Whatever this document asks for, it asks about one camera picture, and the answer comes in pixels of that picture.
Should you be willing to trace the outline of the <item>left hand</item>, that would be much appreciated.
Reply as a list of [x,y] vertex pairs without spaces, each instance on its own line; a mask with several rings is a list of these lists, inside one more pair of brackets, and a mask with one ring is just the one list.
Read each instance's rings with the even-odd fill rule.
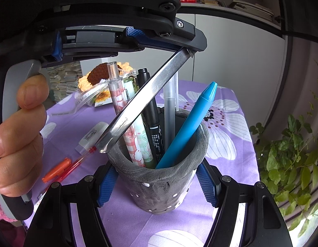
[[43,102],[49,95],[46,78],[27,79],[16,94],[20,110],[0,125],[0,194],[19,197],[30,191],[42,171],[46,123]]

